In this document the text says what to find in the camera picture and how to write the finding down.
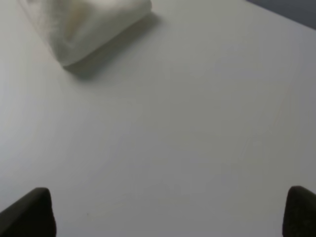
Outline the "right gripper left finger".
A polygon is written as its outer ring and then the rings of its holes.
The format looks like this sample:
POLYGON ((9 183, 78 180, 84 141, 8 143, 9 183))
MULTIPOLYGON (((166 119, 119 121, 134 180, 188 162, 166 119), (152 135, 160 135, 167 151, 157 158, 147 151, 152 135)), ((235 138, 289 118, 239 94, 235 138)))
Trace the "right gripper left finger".
POLYGON ((35 188, 0 213, 2 237, 55 237, 57 226, 48 188, 35 188))

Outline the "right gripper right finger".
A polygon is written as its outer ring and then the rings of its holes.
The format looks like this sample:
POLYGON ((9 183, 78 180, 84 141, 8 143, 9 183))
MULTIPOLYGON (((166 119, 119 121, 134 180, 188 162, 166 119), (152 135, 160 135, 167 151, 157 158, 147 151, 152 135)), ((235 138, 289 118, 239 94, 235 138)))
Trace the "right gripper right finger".
POLYGON ((316 236, 316 195, 302 186, 289 189, 282 224, 284 237, 316 236))

